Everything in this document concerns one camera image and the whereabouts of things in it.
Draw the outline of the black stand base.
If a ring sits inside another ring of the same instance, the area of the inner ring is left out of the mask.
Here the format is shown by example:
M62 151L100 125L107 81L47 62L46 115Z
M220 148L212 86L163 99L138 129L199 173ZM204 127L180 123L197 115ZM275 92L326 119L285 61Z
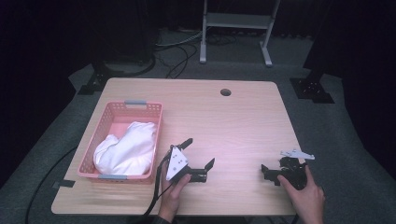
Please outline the black stand base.
M311 100L314 104L333 104L334 100L327 93L320 80L325 73L328 53L324 44L326 34L326 22L333 0L326 0L326 6L316 32L314 43L304 62L304 68L310 70L305 78L291 78L290 83L298 99Z
M87 84L78 91L79 95L92 95L97 91L102 91L107 81L112 77L122 77L124 73L109 68L103 61L92 63L93 74Z

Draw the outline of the white cloth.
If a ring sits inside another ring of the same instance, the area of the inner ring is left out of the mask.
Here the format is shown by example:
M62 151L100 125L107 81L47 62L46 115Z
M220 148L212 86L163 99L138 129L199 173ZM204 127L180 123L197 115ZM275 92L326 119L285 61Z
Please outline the white cloth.
M155 146L156 124L132 122L118 138L109 134L95 149L93 163L103 175L143 175L151 164Z

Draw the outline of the white metal stand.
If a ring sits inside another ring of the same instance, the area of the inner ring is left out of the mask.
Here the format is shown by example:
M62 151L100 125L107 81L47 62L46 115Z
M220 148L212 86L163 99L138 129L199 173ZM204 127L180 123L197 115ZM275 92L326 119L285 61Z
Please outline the white metal stand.
M272 67L273 63L267 46L273 31L280 3L281 0L275 0L270 15L247 15L208 12L207 0L204 0L199 62L206 63L206 32L209 28L258 29L265 31L264 40L260 42L264 63L267 67Z

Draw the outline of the pink plastic basket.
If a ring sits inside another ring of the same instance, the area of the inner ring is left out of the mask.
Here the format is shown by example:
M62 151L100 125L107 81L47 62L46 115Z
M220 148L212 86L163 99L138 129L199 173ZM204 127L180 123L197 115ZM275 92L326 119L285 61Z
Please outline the pink plastic basket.
M78 175L88 178L91 182L152 184L155 178L155 161L162 119L163 105L161 103L134 100L108 102L78 167ZM142 175L109 175L99 171L94 165L96 148L111 134L117 138L123 137L133 122L152 122L155 127L153 155L150 157L147 171Z

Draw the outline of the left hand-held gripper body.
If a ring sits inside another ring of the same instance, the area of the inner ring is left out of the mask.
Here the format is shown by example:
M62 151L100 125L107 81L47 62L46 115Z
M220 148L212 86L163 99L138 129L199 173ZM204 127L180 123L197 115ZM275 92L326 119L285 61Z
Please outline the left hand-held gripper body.
M182 151L176 146L171 146L165 179L171 182L178 182L184 175L191 176L191 183L205 183L207 170L190 168L189 161Z

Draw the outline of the person's right hand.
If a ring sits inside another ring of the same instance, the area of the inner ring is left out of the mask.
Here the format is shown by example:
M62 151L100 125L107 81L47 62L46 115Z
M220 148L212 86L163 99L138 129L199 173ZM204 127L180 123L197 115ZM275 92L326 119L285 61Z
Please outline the person's right hand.
M288 193L292 205L304 224L324 224L324 203L325 195L311 174L309 166L305 166L306 186L297 190L283 175L277 179L280 185Z

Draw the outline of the black tape strip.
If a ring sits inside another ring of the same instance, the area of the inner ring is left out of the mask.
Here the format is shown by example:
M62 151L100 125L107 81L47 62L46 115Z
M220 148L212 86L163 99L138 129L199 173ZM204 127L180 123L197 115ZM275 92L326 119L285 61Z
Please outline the black tape strip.
M60 181L55 181L52 184L52 187L54 189L59 189L60 187L65 187L65 188L73 188L75 185L75 181L74 180L60 180Z

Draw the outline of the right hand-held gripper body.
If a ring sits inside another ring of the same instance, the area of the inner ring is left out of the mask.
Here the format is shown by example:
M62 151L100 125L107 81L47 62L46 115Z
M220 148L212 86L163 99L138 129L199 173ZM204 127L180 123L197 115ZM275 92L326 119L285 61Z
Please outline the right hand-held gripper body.
M300 163L300 159L313 160L313 154L307 154L299 149L281 151L280 159L281 174L297 189L301 190L306 186L307 177L304 167L306 163Z

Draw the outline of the person's left hand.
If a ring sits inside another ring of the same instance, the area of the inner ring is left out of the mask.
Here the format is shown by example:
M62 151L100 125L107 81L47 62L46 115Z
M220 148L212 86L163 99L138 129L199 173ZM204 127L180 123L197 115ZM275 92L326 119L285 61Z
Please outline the person's left hand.
M158 217L171 223L177 214L180 204L180 193L190 182L191 176L184 175L176 184L171 183L166 178L162 179L162 188L165 192L162 195L161 206Z

